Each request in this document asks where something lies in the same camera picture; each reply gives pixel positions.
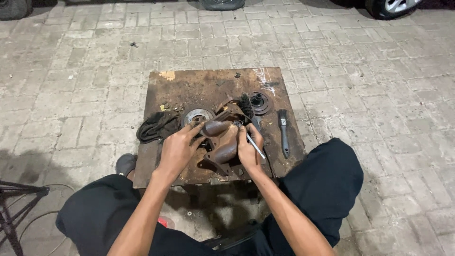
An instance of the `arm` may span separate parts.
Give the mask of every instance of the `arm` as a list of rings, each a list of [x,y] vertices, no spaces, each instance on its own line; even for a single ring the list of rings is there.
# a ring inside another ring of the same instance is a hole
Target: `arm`
[[[261,134],[252,124],[249,124],[247,129],[254,142],[262,148]],[[333,248],[317,227],[263,172],[259,154],[246,140],[247,129],[241,127],[239,130],[238,156],[263,195],[294,253],[298,256],[334,256]]]
[[[107,256],[148,255],[167,192],[199,144],[205,140],[205,137],[200,137],[190,145],[202,127],[203,123],[195,128],[193,124],[188,124],[164,141],[160,165],[153,171],[144,196],[123,226]]]

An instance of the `black rag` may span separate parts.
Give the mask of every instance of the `black rag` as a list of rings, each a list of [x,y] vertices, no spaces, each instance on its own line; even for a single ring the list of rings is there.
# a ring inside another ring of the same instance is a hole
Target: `black rag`
[[[136,132],[141,144],[158,139],[166,139],[178,131],[180,114],[175,111],[153,113],[145,120]]]

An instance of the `leg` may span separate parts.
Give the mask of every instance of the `leg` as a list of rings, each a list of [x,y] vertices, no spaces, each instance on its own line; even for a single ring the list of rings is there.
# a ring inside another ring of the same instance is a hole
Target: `leg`
[[[75,243],[81,256],[106,255],[140,200],[125,176],[112,174],[77,191],[57,216],[57,228]],[[211,248],[157,224],[149,255],[218,255]]]
[[[333,138],[313,149],[303,163],[291,170],[280,181],[280,189],[333,247],[340,239],[341,221],[354,206],[362,183],[363,171],[354,151]],[[265,219],[262,232],[276,255],[294,255],[272,215]]]

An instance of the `car wheel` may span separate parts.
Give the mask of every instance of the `car wheel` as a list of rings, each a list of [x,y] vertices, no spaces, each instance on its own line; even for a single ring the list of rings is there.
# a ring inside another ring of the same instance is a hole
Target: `car wheel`
[[[0,20],[18,20],[33,11],[32,0],[0,0]]]
[[[423,0],[366,0],[367,11],[378,20],[392,20],[414,11]]]
[[[245,5],[245,0],[199,0],[206,10],[236,10]]]

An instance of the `wooden workbench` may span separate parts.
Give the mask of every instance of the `wooden workbench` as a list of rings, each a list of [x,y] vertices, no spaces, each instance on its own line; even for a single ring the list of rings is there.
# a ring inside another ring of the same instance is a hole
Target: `wooden workbench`
[[[240,73],[239,78],[235,78],[236,73]],[[185,109],[204,107],[213,110],[227,98],[226,94],[238,97],[242,92],[253,90],[261,90],[273,100],[273,109],[262,115],[260,122],[265,141],[264,151],[268,158],[263,167],[270,177],[283,177],[303,161],[305,152],[279,67],[151,72],[144,118],[160,111],[160,105],[165,103],[172,107],[183,104]],[[281,132],[276,112],[281,108],[288,111],[288,159],[284,158],[281,150]],[[205,153],[203,148],[198,149],[195,157],[174,182],[174,186],[209,183],[213,178],[220,182],[250,179],[246,171],[220,176],[210,169],[200,168],[198,163]],[[139,145],[134,188],[147,187],[153,170],[159,164],[160,154],[161,145],[157,141]]]

